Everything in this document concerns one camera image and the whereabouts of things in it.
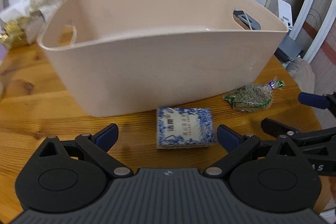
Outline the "blue white tissue pack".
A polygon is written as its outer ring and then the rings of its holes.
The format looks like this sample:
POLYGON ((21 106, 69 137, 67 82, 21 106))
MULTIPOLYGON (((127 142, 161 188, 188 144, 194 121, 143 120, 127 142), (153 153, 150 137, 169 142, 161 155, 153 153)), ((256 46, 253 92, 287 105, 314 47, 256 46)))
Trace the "blue white tissue pack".
POLYGON ((157 148, 201 148, 216 143, 209 108, 157 109, 157 148))

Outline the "green dried herb packet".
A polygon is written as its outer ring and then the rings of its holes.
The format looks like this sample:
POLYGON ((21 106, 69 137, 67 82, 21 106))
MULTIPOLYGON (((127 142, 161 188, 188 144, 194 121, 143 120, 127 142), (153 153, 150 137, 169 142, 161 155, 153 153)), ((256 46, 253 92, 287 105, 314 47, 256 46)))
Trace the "green dried herb packet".
POLYGON ((234 110, 255 112, 268 109, 273 102, 273 91, 282 89, 284 81, 275 77, 267 84, 249 84, 222 95, 234 110))

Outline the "white phone stand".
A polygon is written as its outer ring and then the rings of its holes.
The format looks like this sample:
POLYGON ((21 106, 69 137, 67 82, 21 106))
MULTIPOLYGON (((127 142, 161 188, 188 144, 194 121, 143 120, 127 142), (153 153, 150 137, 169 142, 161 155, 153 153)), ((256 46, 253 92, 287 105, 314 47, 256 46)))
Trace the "white phone stand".
POLYGON ((278 17, 286 25, 287 29, 293 29, 291 5, 283 0, 278 0, 278 17))

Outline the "beige plastic storage basket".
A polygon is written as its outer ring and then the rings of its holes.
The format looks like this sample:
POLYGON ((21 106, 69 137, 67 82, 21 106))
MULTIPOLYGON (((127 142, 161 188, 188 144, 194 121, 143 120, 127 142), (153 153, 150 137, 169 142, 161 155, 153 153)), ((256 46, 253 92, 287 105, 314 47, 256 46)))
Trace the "beige plastic storage basket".
POLYGON ((254 0, 65 0, 37 41, 81 108, 108 117, 248 85, 287 31, 254 0))

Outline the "gold tissue box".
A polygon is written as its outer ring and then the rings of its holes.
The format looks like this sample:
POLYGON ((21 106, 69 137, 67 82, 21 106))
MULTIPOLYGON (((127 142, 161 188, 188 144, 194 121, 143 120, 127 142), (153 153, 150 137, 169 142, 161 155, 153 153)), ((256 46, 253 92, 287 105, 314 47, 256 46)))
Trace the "gold tissue box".
POLYGON ((19 2, 1 11, 1 43, 7 51, 31 45, 42 28, 45 17, 41 9, 19 2))

